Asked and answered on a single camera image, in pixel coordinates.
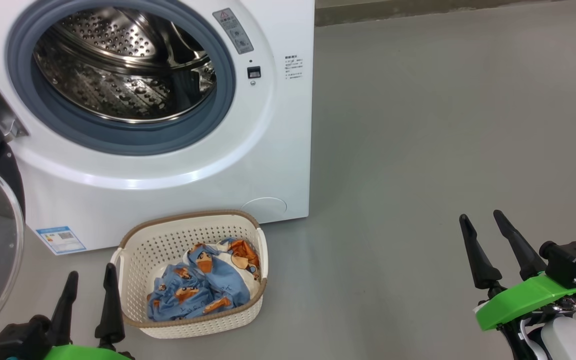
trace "clothing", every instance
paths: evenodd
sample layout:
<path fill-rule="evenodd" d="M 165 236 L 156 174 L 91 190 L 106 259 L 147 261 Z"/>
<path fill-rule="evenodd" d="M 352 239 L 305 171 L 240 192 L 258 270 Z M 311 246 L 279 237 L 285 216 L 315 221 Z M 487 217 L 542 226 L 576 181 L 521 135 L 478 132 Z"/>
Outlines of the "clothing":
<path fill-rule="evenodd" d="M 147 296 L 152 321 L 192 319 L 245 305 L 259 291 L 259 257 L 244 239 L 196 244 Z"/>

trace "white plastic basket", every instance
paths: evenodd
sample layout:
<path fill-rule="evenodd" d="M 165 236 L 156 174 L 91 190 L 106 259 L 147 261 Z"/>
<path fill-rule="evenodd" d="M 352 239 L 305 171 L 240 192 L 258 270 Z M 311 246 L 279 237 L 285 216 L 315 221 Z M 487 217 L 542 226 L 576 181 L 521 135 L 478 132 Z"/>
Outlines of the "white plastic basket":
<path fill-rule="evenodd" d="M 246 239 L 259 257 L 262 277 L 256 296 L 246 305 L 194 319 L 148 319 L 146 296 L 166 266 L 178 264 L 197 243 L 215 244 L 228 238 Z M 254 217 L 240 210 L 194 212 L 142 223 L 126 234 L 110 262 L 119 273 L 123 321 L 158 339 L 199 337 L 249 324 L 261 310 L 268 280 L 266 237 Z"/>

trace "washing machine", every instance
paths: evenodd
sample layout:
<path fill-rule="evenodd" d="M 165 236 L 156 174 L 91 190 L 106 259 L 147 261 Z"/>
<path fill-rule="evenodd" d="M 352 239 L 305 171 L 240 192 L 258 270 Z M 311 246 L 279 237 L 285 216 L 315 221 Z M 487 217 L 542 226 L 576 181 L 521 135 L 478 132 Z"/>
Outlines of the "washing machine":
<path fill-rule="evenodd" d="M 185 212 L 306 217 L 313 32 L 314 0 L 0 0 L 27 227 L 61 255 Z"/>

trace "gray floor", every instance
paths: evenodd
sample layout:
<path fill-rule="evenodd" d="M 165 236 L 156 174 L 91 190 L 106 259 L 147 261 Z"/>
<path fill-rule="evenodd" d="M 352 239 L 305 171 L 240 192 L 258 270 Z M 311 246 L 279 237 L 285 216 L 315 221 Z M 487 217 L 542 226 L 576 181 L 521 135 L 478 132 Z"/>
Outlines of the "gray floor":
<path fill-rule="evenodd" d="M 120 348 L 137 359 L 510 359 L 475 321 L 485 291 L 458 216 L 470 215 L 506 286 L 519 267 L 494 209 L 535 247 L 576 240 L 576 1 L 315 36 L 311 215 L 264 227 L 258 319 L 172 341 L 128 327 Z M 72 337 L 94 346 L 111 253 L 55 257 L 29 238 L 0 329 L 50 315 L 76 270 Z"/>

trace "basket handle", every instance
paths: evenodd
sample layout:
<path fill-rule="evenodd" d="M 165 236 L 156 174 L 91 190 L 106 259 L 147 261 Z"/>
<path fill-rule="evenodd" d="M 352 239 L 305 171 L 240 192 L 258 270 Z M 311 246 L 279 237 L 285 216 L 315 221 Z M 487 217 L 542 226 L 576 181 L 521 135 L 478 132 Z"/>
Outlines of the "basket handle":
<path fill-rule="evenodd" d="M 261 278 L 268 278 L 268 244 L 266 243 L 266 235 L 264 231 L 258 227 L 256 232 L 259 234 L 259 246 L 261 250 Z"/>
<path fill-rule="evenodd" d="M 121 259 L 121 261 L 119 262 L 119 278 L 117 279 L 117 283 L 118 283 L 118 287 L 119 287 L 119 294 L 122 293 L 122 284 L 124 284 L 124 256 L 122 255 L 122 251 L 124 250 L 123 247 L 118 247 L 114 253 L 112 253 L 112 256 L 110 256 L 110 262 L 114 265 L 114 267 L 118 267 L 117 266 L 117 260 Z"/>

